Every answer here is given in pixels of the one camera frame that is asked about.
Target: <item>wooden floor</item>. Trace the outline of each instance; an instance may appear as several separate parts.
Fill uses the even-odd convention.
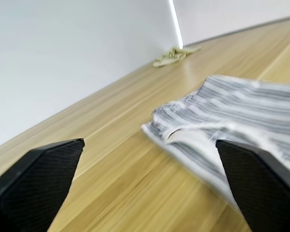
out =
[[[202,43],[184,61],[149,65],[0,146],[0,174],[31,148],[84,137],[70,193],[50,232],[245,232],[243,218],[148,140],[161,104],[217,73],[290,83],[290,20]]]

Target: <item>yellow cloth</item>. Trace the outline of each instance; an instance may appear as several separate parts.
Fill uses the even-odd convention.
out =
[[[180,49],[178,47],[173,47],[171,51],[167,54],[162,55],[161,57],[157,58],[153,64],[154,67],[161,67],[168,64],[173,64],[175,62],[181,61],[187,55],[200,51],[201,47],[195,48],[185,48]]]

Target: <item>textured black surface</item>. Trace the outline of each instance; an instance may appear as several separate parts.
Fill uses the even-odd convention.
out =
[[[83,146],[79,140],[39,150],[39,158],[0,197],[4,217],[22,232],[47,231],[69,192]]]
[[[233,196],[252,231],[290,231],[290,188],[282,181],[290,177],[290,172],[260,149],[263,157],[274,161],[274,167],[245,147],[222,141],[216,146]]]

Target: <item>striped cloth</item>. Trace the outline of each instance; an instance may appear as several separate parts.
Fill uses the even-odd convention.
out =
[[[197,91],[156,109],[153,121],[142,125],[151,140],[236,206],[224,170],[217,165],[216,148],[213,158],[196,149],[202,148],[198,139],[195,146],[169,141],[178,129],[204,134],[213,147],[217,139],[258,147],[269,142],[271,148],[262,149],[290,170],[290,85],[212,75]]]

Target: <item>light strip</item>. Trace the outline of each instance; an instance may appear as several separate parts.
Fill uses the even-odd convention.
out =
[[[173,17],[173,22],[174,22],[174,26],[175,26],[175,30],[176,30],[178,46],[179,46],[179,48],[182,49],[183,46],[184,46],[184,43],[183,43],[182,33],[180,32],[179,23],[178,23],[178,19],[177,19],[176,10],[175,10],[175,6],[174,6],[173,0],[169,0],[169,4],[170,4],[172,17]]]

